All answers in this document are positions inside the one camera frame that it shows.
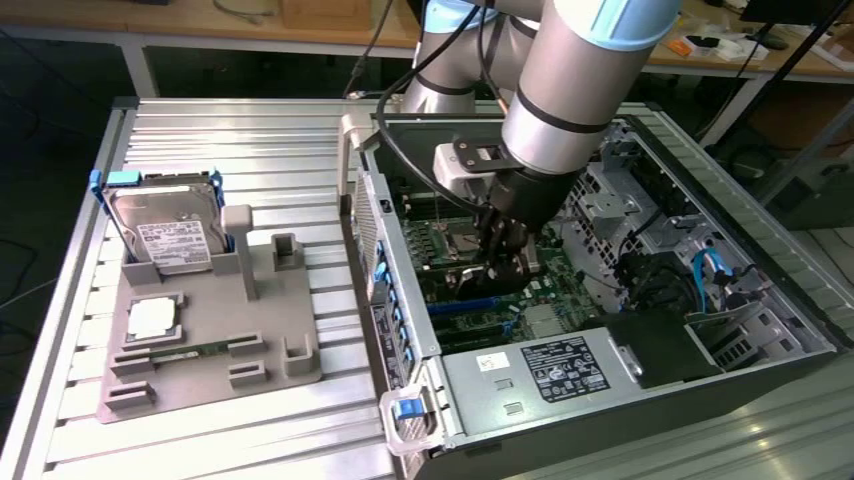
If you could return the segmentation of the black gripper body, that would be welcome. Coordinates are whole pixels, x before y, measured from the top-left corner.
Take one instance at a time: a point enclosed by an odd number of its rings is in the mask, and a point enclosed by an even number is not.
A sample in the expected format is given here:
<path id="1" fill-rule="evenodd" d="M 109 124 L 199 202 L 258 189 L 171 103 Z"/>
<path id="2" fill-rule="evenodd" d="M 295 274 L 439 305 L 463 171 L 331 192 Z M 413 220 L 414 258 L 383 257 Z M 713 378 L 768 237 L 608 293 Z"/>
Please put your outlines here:
<path id="1" fill-rule="evenodd" d="M 550 175 L 533 169 L 500 171 L 489 192 L 490 206 L 538 233 L 558 214 L 581 171 Z"/>

